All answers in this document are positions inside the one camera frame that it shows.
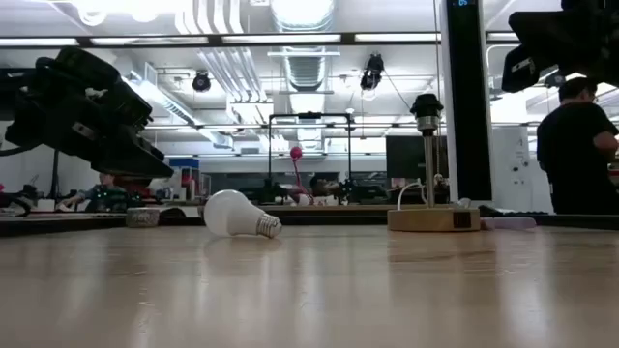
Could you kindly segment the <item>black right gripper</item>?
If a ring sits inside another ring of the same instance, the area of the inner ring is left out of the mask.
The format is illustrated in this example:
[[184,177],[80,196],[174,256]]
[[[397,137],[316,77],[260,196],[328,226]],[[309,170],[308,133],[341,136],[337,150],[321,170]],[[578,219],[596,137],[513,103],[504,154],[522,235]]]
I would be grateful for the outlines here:
[[556,12],[514,12],[508,23],[520,45],[505,57],[503,91],[531,87],[554,66],[562,74],[618,85],[616,1],[563,1]]

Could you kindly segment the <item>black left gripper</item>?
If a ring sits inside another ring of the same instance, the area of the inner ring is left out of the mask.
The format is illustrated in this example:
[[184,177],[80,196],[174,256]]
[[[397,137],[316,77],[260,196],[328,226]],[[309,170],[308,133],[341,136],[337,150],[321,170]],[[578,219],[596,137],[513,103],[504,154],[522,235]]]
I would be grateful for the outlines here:
[[66,46],[4,85],[14,115],[6,139],[14,145],[46,145],[114,176],[172,176],[164,154],[139,135],[152,107],[96,55]]

